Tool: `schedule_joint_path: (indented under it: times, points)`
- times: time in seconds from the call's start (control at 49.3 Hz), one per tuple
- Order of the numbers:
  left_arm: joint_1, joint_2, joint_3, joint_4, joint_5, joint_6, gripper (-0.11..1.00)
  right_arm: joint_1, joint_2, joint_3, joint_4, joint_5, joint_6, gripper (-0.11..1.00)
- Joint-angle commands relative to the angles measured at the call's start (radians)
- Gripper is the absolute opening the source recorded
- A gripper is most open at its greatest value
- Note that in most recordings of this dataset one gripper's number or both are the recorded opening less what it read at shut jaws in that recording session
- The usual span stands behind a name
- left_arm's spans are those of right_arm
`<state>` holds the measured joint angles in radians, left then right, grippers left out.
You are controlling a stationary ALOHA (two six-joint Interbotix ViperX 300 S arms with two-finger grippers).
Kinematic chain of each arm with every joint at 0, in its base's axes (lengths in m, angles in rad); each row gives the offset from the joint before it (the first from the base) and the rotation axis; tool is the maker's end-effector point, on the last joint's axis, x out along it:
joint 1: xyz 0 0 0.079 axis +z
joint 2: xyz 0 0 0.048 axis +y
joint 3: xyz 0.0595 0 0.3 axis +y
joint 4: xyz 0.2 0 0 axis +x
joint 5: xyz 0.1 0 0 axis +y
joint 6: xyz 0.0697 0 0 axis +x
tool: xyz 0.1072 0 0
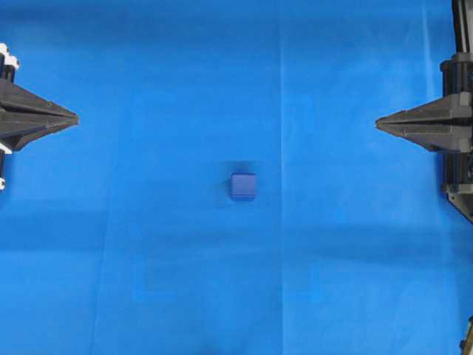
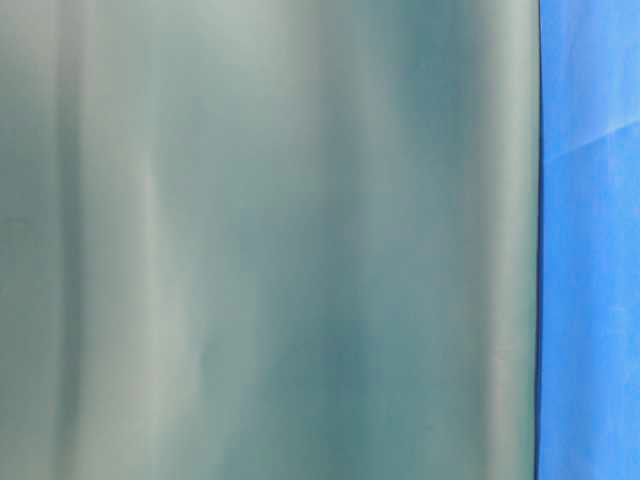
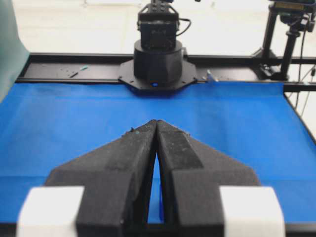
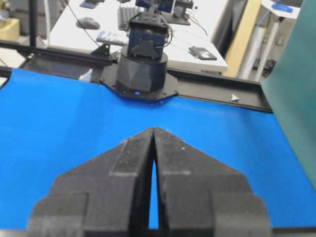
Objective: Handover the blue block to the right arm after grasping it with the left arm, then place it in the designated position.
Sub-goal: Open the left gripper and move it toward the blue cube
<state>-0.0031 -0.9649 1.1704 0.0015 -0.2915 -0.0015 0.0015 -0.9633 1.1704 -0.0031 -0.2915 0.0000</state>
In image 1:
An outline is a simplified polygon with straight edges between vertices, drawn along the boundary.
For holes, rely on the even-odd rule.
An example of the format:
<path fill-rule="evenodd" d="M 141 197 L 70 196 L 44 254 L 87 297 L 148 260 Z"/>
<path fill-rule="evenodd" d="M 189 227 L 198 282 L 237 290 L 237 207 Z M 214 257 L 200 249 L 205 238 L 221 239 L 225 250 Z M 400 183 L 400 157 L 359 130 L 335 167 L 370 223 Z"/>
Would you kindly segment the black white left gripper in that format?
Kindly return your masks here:
<path fill-rule="evenodd" d="M 4 178 L 6 155 L 19 152 L 27 144 L 42 137 L 77 126 L 79 122 L 79 117 L 74 112 L 12 83 L 18 69 L 18 59 L 10 54 L 5 43 L 1 43 L 1 108 L 6 112 L 49 115 L 65 121 L 1 136 L 1 189 L 5 189 L 6 186 Z"/>

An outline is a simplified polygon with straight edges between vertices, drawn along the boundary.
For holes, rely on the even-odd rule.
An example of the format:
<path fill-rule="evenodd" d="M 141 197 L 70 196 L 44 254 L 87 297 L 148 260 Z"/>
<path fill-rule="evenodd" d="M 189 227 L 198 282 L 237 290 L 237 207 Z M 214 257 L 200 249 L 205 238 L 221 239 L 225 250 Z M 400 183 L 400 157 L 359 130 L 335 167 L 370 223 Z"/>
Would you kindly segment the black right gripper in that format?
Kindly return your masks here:
<path fill-rule="evenodd" d="M 472 55 L 457 53 L 444 61 L 443 95 L 413 109 L 379 118 L 376 128 L 443 155 L 444 189 L 472 192 Z M 420 124 L 453 121 L 451 125 Z"/>

